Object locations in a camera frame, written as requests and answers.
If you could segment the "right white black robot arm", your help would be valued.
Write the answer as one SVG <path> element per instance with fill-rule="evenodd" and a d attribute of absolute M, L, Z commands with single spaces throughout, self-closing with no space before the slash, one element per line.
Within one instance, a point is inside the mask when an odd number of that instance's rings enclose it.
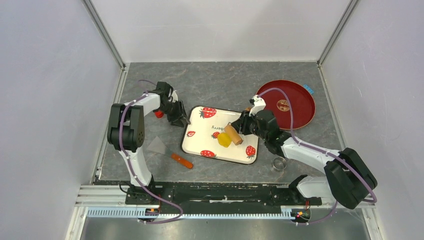
<path fill-rule="evenodd" d="M 377 202 L 374 193 L 377 179 L 352 148 L 334 150 L 302 141 L 280 129 L 269 110 L 260 110 L 255 114 L 245 110 L 236 121 L 227 125 L 227 129 L 238 138 L 254 135 L 263 140 L 272 154 L 299 161 L 325 175 L 301 175 L 296 178 L 288 191 L 289 199 L 295 204 L 302 204 L 307 199 L 333 198 L 352 210 L 362 202 Z"/>

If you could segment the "wooden dough roller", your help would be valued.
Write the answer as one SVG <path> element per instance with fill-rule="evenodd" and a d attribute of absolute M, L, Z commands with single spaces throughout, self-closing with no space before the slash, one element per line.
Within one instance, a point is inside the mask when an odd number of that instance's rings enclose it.
<path fill-rule="evenodd" d="M 243 143 L 243 138 L 241 137 L 241 134 L 239 133 L 242 120 L 241 118 L 244 116 L 245 113 L 249 113 L 252 107 L 247 107 L 238 117 L 237 120 L 233 122 L 229 122 L 224 127 L 224 132 L 229 136 L 232 143 L 234 143 L 235 146 L 239 146 Z"/>

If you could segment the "yellow dough piece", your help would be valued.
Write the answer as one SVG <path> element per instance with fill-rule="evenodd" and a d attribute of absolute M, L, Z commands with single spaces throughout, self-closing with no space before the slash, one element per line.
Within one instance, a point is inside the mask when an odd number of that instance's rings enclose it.
<path fill-rule="evenodd" d="M 217 135 L 217 140 L 218 140 L 219 145 L 224 147 L 224 148 L 228 148 L 232 143 L 230 136 L 225 132 L 219 133 Z"/>

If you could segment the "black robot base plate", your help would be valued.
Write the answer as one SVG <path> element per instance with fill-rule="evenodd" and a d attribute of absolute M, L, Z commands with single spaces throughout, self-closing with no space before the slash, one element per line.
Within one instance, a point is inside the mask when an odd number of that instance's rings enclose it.
<path fill-rule="evenodd" d="M 125 204 L 155 214 L 277 214 L 281 206 L 303 209 L 322 205 L 320 197 L 306 198 L 292 184 L 164 182 L 148 190 L 129 184 Z"/>

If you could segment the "white strawberry print tray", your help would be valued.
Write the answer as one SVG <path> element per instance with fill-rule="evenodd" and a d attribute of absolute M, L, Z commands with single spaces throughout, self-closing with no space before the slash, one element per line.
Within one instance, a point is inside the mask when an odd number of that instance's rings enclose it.
<path fill-rule="evenodd" d="M 217 159 L 242 165 L 254 163 L 258 155 L 259 138 L 255 135 L 242 135 L 242 143 L 235 145 L 231 140 L 225 147 L 219 143 L 219 134 L 225 127 L 236 121 L 240 112 L 195 106 L 189 114 L 190 124 L 186 126 L 181 149 L 184 153 L 209 159 Z"/>

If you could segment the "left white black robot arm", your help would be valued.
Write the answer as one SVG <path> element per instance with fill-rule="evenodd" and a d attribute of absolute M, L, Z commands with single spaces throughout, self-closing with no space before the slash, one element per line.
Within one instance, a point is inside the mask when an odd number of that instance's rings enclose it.
<path fill-rule="evenodd" d="M 145 91 L 132 101 L 112 104 L 106 134 L 107 142 L 122 156 L 130 174 L 127 194 L 137 194 L 145 204 L 157 198 L 157 191 L 152 187 L 154 178 L 142 148 L 146 135 L 145 116 L 157 112 L 163 113 L 172 126 L 185 128 L 190 124 L 183 101 L 174 88 L 159 81 L 155 89 Z"/>

